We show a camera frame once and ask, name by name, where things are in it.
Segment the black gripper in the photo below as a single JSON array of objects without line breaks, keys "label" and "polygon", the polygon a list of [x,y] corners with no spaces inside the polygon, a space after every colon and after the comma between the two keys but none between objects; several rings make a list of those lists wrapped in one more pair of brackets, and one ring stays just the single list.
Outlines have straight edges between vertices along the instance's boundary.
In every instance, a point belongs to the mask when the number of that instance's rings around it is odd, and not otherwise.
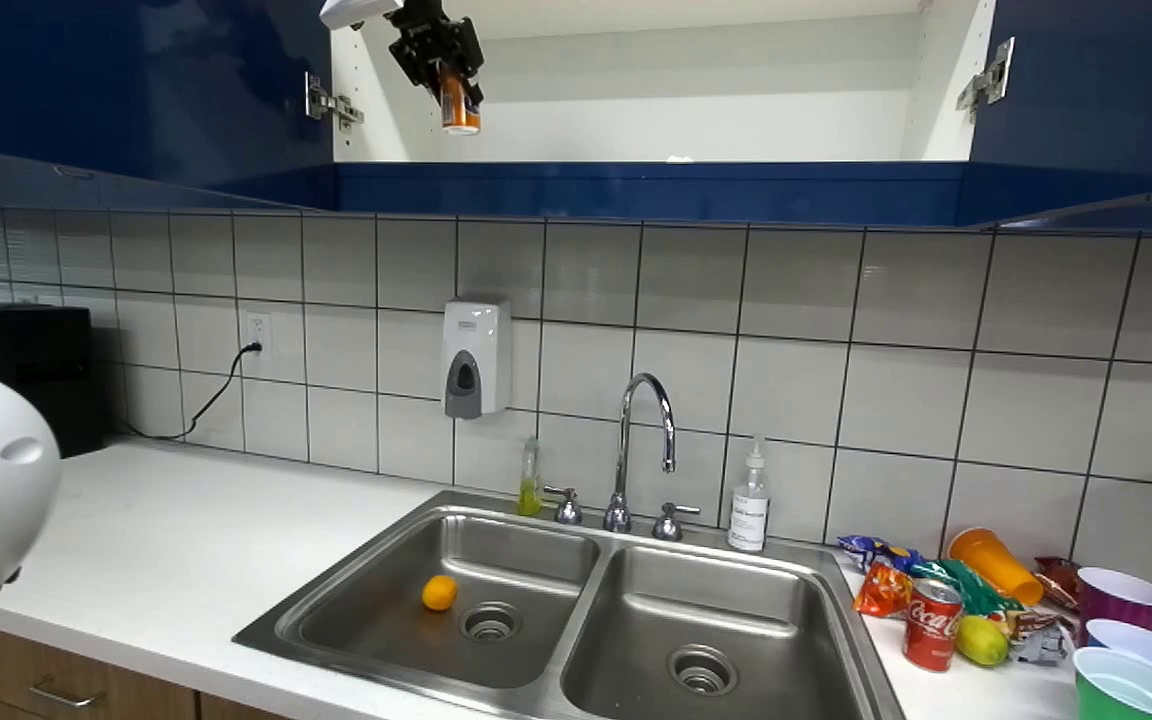
[{"label": "black gripper", "polygon": [[445,0],[403,0],[391,13],[396,40],[391,61],[414,85],[432,89],[439,75],[473,78],[483,64],[473,20],[453,20]]}]

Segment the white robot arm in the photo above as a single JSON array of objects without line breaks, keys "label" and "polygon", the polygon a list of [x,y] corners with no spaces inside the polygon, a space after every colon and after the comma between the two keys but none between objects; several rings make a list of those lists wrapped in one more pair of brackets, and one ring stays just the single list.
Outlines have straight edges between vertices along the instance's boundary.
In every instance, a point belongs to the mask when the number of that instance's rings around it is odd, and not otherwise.
[{"label": "white robot arm", "polygon": [[483,64],[473,20],[453,20],[445,0],[326,0],[326,27],[361,27],[390,20],[396,40],[391,61],[419,89],[439,89],[445,75],[473,78]]}]

